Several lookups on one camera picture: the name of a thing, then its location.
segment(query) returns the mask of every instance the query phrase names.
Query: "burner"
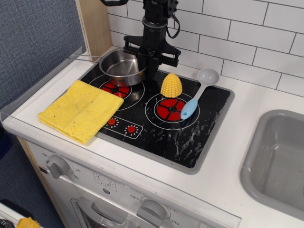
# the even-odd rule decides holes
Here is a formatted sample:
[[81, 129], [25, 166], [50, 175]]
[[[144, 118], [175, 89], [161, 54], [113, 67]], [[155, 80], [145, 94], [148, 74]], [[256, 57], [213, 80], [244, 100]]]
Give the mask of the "burner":
[[93, 77], [88, 84], [105, 90], [111, 94], [123, 98], [123, 104], [118, 109], [119, 111], [128, 109], [136, 105], [143, 97], [145, 88], [143, 83], [139, 83], [133, 86], [118, 87], [113, 83], [114, 80], [106, 80], [106, 75], [100, 75]]
[[177, 98], [166, 98], [162, 94], [152, 97], [146, 105], [145, 113], [148, 120], [155, 126], [165, 130], [180, 130], [195, 123], [200, 115], [200, 107], [186, 121], [181, 117], [181, 110], [191, 100], [187, 94], [181, 94]]
[[181, 111], [185, 102], [179, 98], [164, 99], [157, 104], [156, 113], [163, 121], [181, 121]]
[[118, 87], [113, 84], [113, 81], [114, 80], [110, 80], [101, 85], [99, 88], [123, 99], [127, 98], [132, 92], [132, 88], [130, 86]]

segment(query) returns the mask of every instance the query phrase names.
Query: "wooden panel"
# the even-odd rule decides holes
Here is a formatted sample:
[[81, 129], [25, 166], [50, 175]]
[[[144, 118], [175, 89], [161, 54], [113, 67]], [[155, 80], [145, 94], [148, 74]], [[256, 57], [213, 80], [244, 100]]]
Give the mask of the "wooden panel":
[[112, 46], [107, 7], [100, 0], [76, 0], [76, 5], [86, 49], [89, 55], [101, 56]]
[[20, 142], [20, 144], [21, 144], [21, 146], [22, 146], [25, 154], [27, 155], [27, 157], [28, 157], [31, 165], [33, 166], [36, 174], [38, 175], [38, 177], [39, 177], [39, 179], [40, 179], [40, 181], [41, 181], [44, 189], [46, 190], [46, 192], [47, 192], [47, 194], [49, 196], [49, 198], [51, 199], [51, 201], [52, 201], [52, 203], [53, 203], [53, 205], [54, 205], [54, 207], [55, 207], [55, 209], [56, 209], [59, 217], [61, 218], [61, 221], [62, 221], [63, 225], [66, 228], [70, 228], [70, 226], [67, 224], [67, 221], [66, 221], [65, 217], [63, 216], [63, 213], [61, 212], [61, 210], [60, 210], [60, 208], [59, 208], [59, 206], [58, 206], [58, 204], [57, 204], [57, 202], [55, 200], [55, 197], [54, 197], [51, 189], [48, 186], [48, 183], [47, 183], [46, 179], [44, 178], [43, 174], [40, 172], [40, 169], [39, 169], [39, 166], [37, 164], [37, 161], [36, 161], [36, 159], [35, 159], [32, 151], [31, 151], [31, 149], [30, 149], [27, 141], [25, 141], [24, 139], [21, 139], [19, 137], [17, 137], [17, 138], [18, 138], [18, 140], [19, 140], [19, 142]]

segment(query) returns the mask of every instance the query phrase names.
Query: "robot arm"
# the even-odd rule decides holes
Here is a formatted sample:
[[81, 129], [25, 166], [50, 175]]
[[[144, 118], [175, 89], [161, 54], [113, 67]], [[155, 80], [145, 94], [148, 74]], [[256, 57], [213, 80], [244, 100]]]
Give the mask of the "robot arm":
[[[106, 6], [124, 5], [128, 0], [101, 0]], [[139, 69], [145, 69], [148, 78], [153, 78], [158, 66], [167, 64], [177, 66], [178, 57], [181, 51], [171, 46], [166, 41], [166, 34], [175, 38], [180, 31], [180, 23], [174, 15], [177, 10], [177, 0], [143, 0], [145, 15], [142, 18], [143, 36], [125, 36], [124, 51], [134, 54], [137, 57]], [[174, 36], [168, 31], [168, 19], [173, 18], [179, 25], [179, 29]], [[163, 53], [173, 55], [173, 57], [164, 56]]]

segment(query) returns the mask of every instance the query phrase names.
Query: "white tile wall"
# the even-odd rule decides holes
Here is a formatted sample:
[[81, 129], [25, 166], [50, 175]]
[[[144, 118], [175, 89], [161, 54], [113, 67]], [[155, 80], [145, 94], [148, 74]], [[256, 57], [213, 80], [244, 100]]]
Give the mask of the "white tile wall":
[[[113, 45], [143, 34], [142, 3], [108, 9]], [[304, 96], [304, 0], [179, 0], [176, 17], [179, 64]]]

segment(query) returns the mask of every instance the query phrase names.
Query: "knob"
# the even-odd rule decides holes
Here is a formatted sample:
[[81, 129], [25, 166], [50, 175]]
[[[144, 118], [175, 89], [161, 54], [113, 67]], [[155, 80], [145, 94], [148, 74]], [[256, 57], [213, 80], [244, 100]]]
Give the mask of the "knob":
[[136, 131], [136, 128], [134, 126], [129, 126], [127, 128], [128, 133], [133, 134]]
[[57, 155], [52, 155], [47, 160], [47, 168], [55, 179], [67, 174], [70, 169], [68, 163]]
[[145, 200], [137, 212], [137, 216], [159, 228], [165, 219], [167, 212], [160, 204]]
[[110, 126], [114, 126], [114, 125], [116, 124], [116, 120], [113, 119], [113, 118], [111, 118], [111, 119], [108, 121], [108, 124], [109, 124]]

